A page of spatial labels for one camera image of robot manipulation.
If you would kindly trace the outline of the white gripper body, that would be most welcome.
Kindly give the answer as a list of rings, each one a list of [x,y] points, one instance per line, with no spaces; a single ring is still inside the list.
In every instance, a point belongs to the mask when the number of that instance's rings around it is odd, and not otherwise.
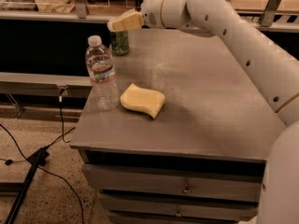
[[[143,0],[141,14],[149,28],[163,29],[162,7],[164,0]]]

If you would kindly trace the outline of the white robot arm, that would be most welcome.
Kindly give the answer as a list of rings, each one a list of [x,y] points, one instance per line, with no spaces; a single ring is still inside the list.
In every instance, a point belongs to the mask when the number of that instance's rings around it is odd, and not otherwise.
[[[256,224],[299,224],[299,62],[242,19],[228,0],[143,0],[109,20],[112,32],[173,28],[216,36],[285,129],[266,158]]]

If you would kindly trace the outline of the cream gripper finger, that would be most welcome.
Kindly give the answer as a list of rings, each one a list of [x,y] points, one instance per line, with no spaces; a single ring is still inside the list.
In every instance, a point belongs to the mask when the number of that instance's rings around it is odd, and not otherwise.
[[[143,25],[142,14],[136,10],[128,10],[119,17],[112,18],[107,23],[107,28],[110,32],[121,32],[141,29]]]

